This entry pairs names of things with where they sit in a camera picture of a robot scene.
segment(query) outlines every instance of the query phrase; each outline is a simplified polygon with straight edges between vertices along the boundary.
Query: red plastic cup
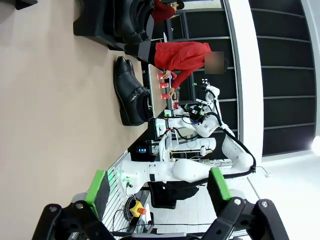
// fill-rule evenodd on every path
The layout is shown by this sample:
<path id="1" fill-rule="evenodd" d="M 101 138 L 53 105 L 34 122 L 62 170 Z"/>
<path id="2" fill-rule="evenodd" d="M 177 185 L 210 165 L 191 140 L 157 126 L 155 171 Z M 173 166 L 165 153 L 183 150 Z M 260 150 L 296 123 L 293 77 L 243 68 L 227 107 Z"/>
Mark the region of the red plastic cup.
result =
<path id="1" fill-rule="evenodd" d="M 170 94 L 161 94 L 161 99 L 169 99 L 170 98 Z"/>
<path id="2" fill-rule="evenodd" d="M 159 83 L 159 88 L 164 89 L 169 87 L 169 83 L 168 82 L 160 82 Z"/>
<path id="3" fill-rule="evenodd" d="M 158 80 L 164 79 L 164 73 L 158 73 Z"/>

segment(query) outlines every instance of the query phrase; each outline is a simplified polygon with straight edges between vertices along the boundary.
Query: bolt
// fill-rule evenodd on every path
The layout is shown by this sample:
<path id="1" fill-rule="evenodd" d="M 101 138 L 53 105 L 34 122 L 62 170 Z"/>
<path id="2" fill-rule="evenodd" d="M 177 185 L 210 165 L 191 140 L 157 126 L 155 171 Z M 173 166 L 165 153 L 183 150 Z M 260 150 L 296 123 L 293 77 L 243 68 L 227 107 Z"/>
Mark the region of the bolt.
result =
<path id="1" fill-rule="evenodd" d="M 261 203 L 261 205 L 262 205 L 264 208 L 268 207 L 268 203 L 267 203 L 266 201 L 263 201 L 263 202 Z"/>
<path id="2" fill-rule="evenodd" d="M 240 205 L 241 204 L 241 200 L 240 199 L 235 199 L 234 203 L 237 204 L 237 205 Z"/>
<path id="3" fill-rule="evenodd" d="M 77 209 L 83 209 L 84 205 L 82 203 L 77 203 L 77 205 L 75 205 Z"/>
<path id="4" fill-rule="evenodd" d="M 49 209 L 50 209 L 50 211 L 51 211 L 52 213 L 54 213 L 55 211 L 57 211 L 57 208 L 56 208 L 55 206 L 51 206 Z"/>

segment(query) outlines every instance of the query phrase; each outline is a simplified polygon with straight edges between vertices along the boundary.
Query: person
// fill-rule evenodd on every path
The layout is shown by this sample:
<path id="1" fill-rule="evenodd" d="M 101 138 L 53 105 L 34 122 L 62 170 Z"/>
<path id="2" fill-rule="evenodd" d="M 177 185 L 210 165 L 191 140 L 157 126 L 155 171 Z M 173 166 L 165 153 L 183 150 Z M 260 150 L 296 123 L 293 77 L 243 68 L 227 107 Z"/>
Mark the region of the person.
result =
<path id="1" fill-rule="evenodd" d="M 161 3 L 161 0 L 154 0 L 154 10 L 151 13 L 155 23 L 160 23 L 173 17 L 177 10 L 181 10 L 185 7 L 182 0 L 177 0 L 176 2 L 169 4 Z"/>
<path id="2" fill-rule="evenodd" d="M 166 70 L 164 79 L 174 75 L 170 97 L 193 71 L 204 67 L 206 74 L 223 74 L 229 65 L 223 52 L 211 51 L 208 43 L 197 41 L 151 43 L 148 62 Z M 173 70 L 181 72 L 176 75 Z"/>

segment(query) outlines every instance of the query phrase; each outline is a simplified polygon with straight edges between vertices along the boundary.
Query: beige tabletop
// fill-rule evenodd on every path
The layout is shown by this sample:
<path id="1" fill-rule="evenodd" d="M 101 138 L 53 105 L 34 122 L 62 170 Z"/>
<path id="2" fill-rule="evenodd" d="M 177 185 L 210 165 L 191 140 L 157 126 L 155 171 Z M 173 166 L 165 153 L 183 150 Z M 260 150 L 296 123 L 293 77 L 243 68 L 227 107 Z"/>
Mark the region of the beige tabletop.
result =
<path id="1" fill-rule="evenodd" d="M 153 117 L 157 118 L 159 114 L 167 107 L 167 100 L 161 98 L 161 94 L 166 93 L 165 88 L 160 88 L 159 83 L 164 83 L 164 79 L 158 80 L 158 74 L 162 74 L 163 71 L 155 66 L 148 65 L 150 89 L 151 89 L 151 104 Z"/>
<path id="2" fill-rule="evenodd" d="M 2 239 L 31 239 L 45 205 L 67 206 L 147 129 L 122 125 L 113 64 L 123 52 L 74 36 L 78 13 L 76 0 L 0 2 Z"/>

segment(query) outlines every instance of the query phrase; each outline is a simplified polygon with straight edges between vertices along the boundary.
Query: black pants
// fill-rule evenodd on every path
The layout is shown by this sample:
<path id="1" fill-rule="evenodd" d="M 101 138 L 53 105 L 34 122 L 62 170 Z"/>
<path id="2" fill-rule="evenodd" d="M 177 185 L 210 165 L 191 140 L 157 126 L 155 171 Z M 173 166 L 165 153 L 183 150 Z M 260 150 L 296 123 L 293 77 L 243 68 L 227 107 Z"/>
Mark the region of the black pants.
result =
<path id="1" fill-rule="evenodd" d="M 156 56 L 156 43 L 151 43 L 150 50 L 149 50 L 148 62 L 156 67 L 155 56 Z"/>

